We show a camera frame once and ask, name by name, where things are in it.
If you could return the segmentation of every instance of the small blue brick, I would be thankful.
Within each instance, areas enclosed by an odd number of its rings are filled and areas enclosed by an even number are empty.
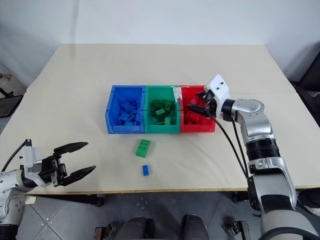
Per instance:
[[[133,124],[134,124],[134,123],[131,122],[131,121],[126,121],[126,122],[124,123],[125,126],[132,126]]]
[[[143,173],[143,176],[149,176],[149,168],[148,168],[148,165],[143,165],[143,166],[142,166],[142,173]]]
[[[131,116],[131,115],[136,114],[136,113],[137,113],[137,110],[135,109],[135,110],[131,111],[131,112],[129,113],[129,115]]]
[[[123,121],[127,121],[129,118],[129,114],[124,114],[124,116],[122,117]]]
[[[121,107],[122,107],[123,109],[125,109],[126,111],[130,111],[130,110],[132,110],[132,109],[135,108],[135,107],[132,106],[129,102],[124,102],[124,103],[122,103],[122,104],[121,104]]]
[[[132,115],[131,117],[128,118],[128,121],[132,121],[135,118],[135,115]]]

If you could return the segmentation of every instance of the table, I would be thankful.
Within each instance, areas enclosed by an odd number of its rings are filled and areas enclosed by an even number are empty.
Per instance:
[[[26,138],[47,157],[71,142],[88,142],[61,162],[70,174],[96,165],[66,187],[32,194],[157,191],[242,191],[244,178],[220,129],[215,133],[108,134],[105,110],[112,85],[204,85],[221,74],[233,99],[257,99],[275,130],[296,188],[320,187],[320,129],[263,45],[62,44],[0,136],[0,164]],[[232,124],[221,121],[236,143]],[[153,142],[135,156],[140,139]],[[21,164],[17,155],[8,167]],[[151,174],[142,175],[148,164]]]

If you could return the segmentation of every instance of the floor tile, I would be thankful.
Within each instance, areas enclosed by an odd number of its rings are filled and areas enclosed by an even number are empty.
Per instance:
[[[240,233],[235,237],[231,237],[224,231],[224,221],[229,219],[234,219],[234,221],[247,221],[251,239],[258,239],[261,236],[260,218],[253,216],[253,214],[259,215],[260,212],[253,210],[247,201],[237,204],[232,202],[226,194],[228,193],[221,195],[214,214],[207,225],[210,239],[242,239]]]
[[[62,200],[37,196],[35,204],[31,207],[48,223],[66,203]]]
[[[53,217],[50,227],[63,240],[93,239],[96,227],[111,221],[121,226],[137,212],[137,201],[128,194],[109,194],[102,207],[67,202]]]
[[[180,226],[187,214],[195,214],[207,224],[216,208],[220,192],[154,192],[134,195],[152,211],[170,221],[174,228]]]
[[[46,223],[36,213],[36,211],[30,205],[26,205],[16,239],[32,240],[40,232],[45,224]]]
[[[61,240],[61,238],[48,225],[45,225],[33,240]]]

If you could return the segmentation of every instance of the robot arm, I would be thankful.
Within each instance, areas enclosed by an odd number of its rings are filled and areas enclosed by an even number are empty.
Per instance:
[[[229,87],[217,75],[205,88],[204,101],[211,114],[240,124],[249,159],[247,179],[251,206],[261,211],[261,233],[281,227],[305,230],[318,235],[311,223],[296,212],[297,194],[285,160],[280,156],[273,128],[258,100],[229,99]],[[281,234],[273,239],[301,239]]]
[[[67,186],[91,173],[96,166],[80,169],[67,176],[60,163],[62,154],[81,149],[87,142],[70,143],[53,150],[53,155],[41,159],[39,148],[32,147],[30,139],[21,145],[23,165],[20,169],[0,173],[0,239],[14,240],[25,210],[25,193],[35,187]]]

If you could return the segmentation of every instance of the gray tile floor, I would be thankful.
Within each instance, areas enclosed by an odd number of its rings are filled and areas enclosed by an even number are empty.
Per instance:
[[[9,118],[0,119],[0,133]],[[133,217],[144,216],[155,220],[156,237],[177,240],[185,214],[200,216],[214,240],[239,240],[224,229],[224,220],[246,220],[251,239],[258,239],[260,218],[253,216],[248,202],[233,203],[224,192],[156,192],[135,194],[108,194],[105,204],[95,207],[82,203],[38,197],[35,204],[27,205],[17,240],[92,240],[95,227],[111,221],[120,225]],[[303,209],[305,215],[320,233],[320,217]]]

